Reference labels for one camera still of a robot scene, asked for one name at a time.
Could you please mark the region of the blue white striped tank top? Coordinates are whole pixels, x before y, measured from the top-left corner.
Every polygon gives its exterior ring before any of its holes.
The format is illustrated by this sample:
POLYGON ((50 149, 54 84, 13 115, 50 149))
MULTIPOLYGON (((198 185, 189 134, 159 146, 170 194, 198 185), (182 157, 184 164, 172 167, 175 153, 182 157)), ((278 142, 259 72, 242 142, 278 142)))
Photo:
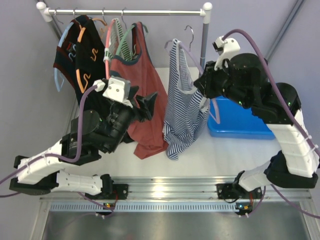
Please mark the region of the blue white striped tank top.
POLYGON ((163 134, 166 156, 177 161, 204 130, 210 101, 194 86, 182 42, 172 40, 169 51, 169 79, 163 134))

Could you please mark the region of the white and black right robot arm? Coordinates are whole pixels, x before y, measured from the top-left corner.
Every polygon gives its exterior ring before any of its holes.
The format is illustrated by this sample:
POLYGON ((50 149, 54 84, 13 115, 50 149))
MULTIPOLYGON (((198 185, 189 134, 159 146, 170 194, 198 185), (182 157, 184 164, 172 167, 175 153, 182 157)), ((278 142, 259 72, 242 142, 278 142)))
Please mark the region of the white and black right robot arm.
POLYGON ((207 98, 224 97, 261 119, 279 143, 280 151, 265 164, 241 171, 224 197, 246 198, 252 191, 274 185, 283 189, 313 189, 320 156, 304 125, 301 101, 296 89, 273 82, 266 73, 268 64, 253 53, 224 59, 218 66, 208 61, 195 81, 207 98))

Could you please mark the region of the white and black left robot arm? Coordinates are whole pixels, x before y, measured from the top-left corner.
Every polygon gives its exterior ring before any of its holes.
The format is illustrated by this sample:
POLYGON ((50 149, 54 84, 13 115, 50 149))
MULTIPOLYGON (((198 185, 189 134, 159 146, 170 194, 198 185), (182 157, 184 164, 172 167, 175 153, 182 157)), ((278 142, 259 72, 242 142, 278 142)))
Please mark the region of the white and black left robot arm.
POLYGON ((8 177, 9 189, 30 196, 53 192, 80 192, 91 199, 107 199, 116 193, 109 174, 81 176, 66 172, 66 168, 95 162, 102 153, 113 153, 135 121, 150 121, 154 115, 157 92, 133 96, 138 86, 130 88, 127 102, 110 99, 108 117, 93 109, 85 110, 90 87, 82 96, 79 116, 71 121, 70 132, 52 147, 32 157, 18 155, 15 172, 8 177))

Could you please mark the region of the purple plastic hanger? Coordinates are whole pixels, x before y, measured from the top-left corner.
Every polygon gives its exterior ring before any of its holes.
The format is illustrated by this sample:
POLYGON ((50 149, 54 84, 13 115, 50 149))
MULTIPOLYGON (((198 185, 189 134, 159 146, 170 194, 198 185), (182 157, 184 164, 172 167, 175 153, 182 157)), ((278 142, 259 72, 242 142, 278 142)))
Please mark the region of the purple plastic hanger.
MULTIPOLYGON (((190 25, 187 25, 185 27, 184 30, 186 30, 187 28, 190 28, 190 31, 191 31, 191 34, 192 34, 192 40, 190 41, 189 43, 189 47, 187 48, 183 42, 181 42, 179 45, 182 47, 183 50, 186 51, 186 53, 189 55, 189 57, 192 59, 193 63, 195 64, 195 66, 197 67, 198 69, 198 72, 199 72, 199 75, 201 76, 204 72, 203 68, 201 67, 199 61, 196 59, 196 57, 194 56, 194 54, 191 52, 191 46, 192 46, 192 43, 194 41, 194 30, 193 28, 190 26, 190 25)), ((215 122, 217 124, 220 124, 221 123, 221 118, 220 118, 220 110, 219 110, 219 106, 218 106, 218 103, 216 101, 215 98, 211 99, 211 102, 212 102, 212 105, 213 105, 213 108, 214 108, 214 111, 215 111, 215 115, 213 115, 211 112, 209 112, 209 115, 215 120, 215 122)))

